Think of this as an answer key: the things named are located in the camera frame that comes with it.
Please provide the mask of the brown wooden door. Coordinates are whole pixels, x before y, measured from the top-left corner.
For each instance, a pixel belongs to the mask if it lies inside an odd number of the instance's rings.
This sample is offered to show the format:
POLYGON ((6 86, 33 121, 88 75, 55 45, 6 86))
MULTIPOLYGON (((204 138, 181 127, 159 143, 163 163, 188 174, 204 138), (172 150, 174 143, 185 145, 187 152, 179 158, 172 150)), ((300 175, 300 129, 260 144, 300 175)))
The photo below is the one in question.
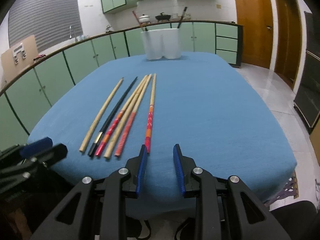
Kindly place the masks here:
POLYGON ((242 62, 269 68, 273 46, 271 0, 235 0, 237 23, 243 26, 242 62))

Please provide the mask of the purple woven stool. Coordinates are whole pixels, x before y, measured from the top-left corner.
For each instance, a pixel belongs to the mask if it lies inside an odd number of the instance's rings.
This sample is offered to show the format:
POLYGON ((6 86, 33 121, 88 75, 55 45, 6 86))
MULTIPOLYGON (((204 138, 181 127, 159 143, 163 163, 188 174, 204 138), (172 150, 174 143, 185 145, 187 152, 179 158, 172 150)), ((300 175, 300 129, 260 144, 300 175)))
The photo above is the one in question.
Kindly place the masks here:
POLYGON ((286 182, 285 186, 281 191, 279 191, 270 201, 269 204, 273 204, 278 200, 285 199, 287 197, 297 198, 299 195, 298 191, 298 181, 296 172, 294 171, 291 177, 286 182))

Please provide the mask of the green lower kitchen cabinets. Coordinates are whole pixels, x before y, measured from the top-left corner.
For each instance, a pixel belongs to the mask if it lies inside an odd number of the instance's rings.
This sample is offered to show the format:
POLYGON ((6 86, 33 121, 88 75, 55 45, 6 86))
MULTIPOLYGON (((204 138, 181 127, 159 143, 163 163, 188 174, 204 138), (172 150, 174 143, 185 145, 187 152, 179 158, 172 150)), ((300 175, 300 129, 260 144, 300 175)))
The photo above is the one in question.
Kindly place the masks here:
MULTIPOLYGON (((183 51, 209 52, 240 66, 244 28, 215 21, 158 23, 148 30, 180 28, 183 51)), ((103 64, 142 55, 139 27, 101 34, 59 49, 26 67, 1 90, 1 150, 27 141, 44 114, 72 87, 103 64)))

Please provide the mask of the white pot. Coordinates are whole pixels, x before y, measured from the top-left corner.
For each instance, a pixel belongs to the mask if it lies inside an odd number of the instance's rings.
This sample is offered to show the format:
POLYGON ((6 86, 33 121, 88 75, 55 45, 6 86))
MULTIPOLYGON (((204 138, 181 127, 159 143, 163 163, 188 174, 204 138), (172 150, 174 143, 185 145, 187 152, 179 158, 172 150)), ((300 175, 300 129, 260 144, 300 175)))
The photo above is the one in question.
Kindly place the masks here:
POLYGON ((142 16, 139 16, 138 20, 141 25, 151 23, 150 16, 144 14, 142 16))

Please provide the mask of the chrome kitchen faucet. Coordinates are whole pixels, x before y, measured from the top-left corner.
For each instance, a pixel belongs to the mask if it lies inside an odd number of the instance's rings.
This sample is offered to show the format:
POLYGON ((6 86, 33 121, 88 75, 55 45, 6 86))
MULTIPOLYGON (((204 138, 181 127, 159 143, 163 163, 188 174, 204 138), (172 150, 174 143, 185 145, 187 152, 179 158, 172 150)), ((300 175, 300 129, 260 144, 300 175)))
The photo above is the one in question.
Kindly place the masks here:
POLYGON ((72 25, 69 26, 69 39, 74 39, 76 41, 76 35, 72 25))

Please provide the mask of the white double utensil holder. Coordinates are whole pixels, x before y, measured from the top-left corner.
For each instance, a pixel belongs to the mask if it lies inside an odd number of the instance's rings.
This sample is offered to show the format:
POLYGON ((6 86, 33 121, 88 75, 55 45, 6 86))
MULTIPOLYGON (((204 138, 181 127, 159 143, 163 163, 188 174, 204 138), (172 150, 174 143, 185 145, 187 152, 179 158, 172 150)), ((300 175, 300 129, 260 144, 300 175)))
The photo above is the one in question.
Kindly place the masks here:
POLYGON ((141 36, 148 60, 162 58, 175 60, 181 57, 180 30, 178 28, 143 31, 141 36))

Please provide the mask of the red cloth on counter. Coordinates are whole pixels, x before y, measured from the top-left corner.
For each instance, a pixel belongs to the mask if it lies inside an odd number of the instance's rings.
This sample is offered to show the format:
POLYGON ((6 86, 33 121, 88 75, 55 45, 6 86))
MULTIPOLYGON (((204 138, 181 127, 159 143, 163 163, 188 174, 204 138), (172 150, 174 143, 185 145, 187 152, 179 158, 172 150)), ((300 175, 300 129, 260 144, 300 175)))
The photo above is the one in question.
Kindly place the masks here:
POLYGON ((36 62, 45 57, 46 57, 46 54, 39 54, 37 57, 33 58, 33 61, 36 62))

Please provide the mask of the grey window blind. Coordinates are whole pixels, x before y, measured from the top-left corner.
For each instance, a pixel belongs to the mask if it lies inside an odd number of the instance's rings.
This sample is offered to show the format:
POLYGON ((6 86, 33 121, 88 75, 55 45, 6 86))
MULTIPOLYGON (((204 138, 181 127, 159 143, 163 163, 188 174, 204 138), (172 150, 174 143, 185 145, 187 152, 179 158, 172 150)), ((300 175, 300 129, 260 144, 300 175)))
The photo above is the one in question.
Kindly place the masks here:
POLYGON ((41 52, 68 40, 70 25, 76 37, 83 34, 78 0, 16 0, 9 10, 9 45, 35 35, 41 52))

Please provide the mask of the black wok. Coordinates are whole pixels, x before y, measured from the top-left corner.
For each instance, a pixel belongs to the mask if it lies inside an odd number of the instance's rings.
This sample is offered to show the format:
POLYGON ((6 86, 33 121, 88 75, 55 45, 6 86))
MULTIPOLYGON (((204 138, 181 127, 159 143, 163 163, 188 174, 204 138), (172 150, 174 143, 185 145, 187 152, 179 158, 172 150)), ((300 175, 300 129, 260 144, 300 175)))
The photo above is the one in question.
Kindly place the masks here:
POLYGON ((157 20, 157 22, 167 22, 170 21, 171 15, 161 12, 159 15, 155 16, 155 19, 157 20))

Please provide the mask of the black glass cabinet appliance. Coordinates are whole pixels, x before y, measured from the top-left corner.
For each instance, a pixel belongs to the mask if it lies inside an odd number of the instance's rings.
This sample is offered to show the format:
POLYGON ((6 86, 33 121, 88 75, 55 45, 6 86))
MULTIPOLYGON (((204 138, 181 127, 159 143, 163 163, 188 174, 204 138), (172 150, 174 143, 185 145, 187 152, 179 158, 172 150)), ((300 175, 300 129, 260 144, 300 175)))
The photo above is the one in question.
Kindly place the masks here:
POLYGON ((294 108, 309 133, 319 120, 319 18, 305 13, 307 43, 305 63, 294 108))

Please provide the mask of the cardboard board with device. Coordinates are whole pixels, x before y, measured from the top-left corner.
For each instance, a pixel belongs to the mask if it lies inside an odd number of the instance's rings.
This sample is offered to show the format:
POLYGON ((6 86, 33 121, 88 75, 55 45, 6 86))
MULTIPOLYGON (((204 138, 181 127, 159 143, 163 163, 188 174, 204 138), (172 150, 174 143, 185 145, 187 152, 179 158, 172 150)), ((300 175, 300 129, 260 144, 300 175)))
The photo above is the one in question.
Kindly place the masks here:
POLYGON ((1 55, 1 64, 5 83, 9 83, 25 68, 30 67, 38 55, 35 35, 28 36, 4 52, 1 55))

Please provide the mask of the open wooden doorway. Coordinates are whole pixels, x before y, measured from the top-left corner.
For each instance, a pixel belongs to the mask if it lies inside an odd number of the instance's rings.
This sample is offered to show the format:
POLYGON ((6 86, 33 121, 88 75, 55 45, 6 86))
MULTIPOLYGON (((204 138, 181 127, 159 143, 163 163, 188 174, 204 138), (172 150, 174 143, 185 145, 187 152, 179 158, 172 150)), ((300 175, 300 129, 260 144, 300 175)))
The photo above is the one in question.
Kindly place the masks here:
POLYGON ((292 89, 302 49, 302 25, 297 0, 276 0, 278 46, 274 71, 292 89))

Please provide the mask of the person's dark knee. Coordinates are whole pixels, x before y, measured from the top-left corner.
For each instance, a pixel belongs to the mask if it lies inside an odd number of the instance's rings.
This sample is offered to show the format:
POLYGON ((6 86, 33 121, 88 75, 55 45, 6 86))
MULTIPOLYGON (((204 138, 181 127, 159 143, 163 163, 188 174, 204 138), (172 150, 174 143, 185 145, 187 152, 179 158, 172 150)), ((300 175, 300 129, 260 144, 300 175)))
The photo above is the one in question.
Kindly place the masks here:
POLYGON ((319 211, 303 200, 271 211, 291 239, 319 239, 319 211))

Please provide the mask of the black chopstick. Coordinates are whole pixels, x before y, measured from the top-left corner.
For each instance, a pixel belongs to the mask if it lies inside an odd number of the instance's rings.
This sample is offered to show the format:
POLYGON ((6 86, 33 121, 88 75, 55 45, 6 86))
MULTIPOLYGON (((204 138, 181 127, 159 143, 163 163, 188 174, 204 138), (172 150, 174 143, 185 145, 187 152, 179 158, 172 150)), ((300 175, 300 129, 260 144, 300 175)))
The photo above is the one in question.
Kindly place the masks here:
POLYGON ((182 15, 181 15, 180 20, 179 20, 179 23, 178 23, 178 26, 177 26, 177 29, 180 29, 181 24, 182 24, 182 21, 183 21, 183 19, 184 19, 184 16, 185 16, 185 13, 186 13, 187 9, 188 9, 188 7, 184 7, 183 12, 182 12, 182 15))
POLYGON ((96 151, 97 147, 99 146, 99 144, 100 144, 100 142, 101 142, 101 140, 103 138, 103 135, 107 131, 108 126, 110 125, 110 123, 111 123, 112 119, 114 118, 116 112, 118 111, 118 109, 121 106, 123 100, 126 98, 128 92, 131 90, 131 88, 133 87, 133 85, 135 84, 137 79, 138 79, 138 77, 135 77, 135 79, 131 82, 129 87, 125 90, 124 94, 118 100, 117 104, 114 106, 114 108, 112 109, 111 113, 109 114, 109 116, 107 117, 106 121, 104 122, 104 124, 103 124, 102 128, 100 129, 95 141, 93 142, 93 144, 91 145, 91 148, 89 149, 88 156, 90 158, 94 157, 95 151, 96 151))

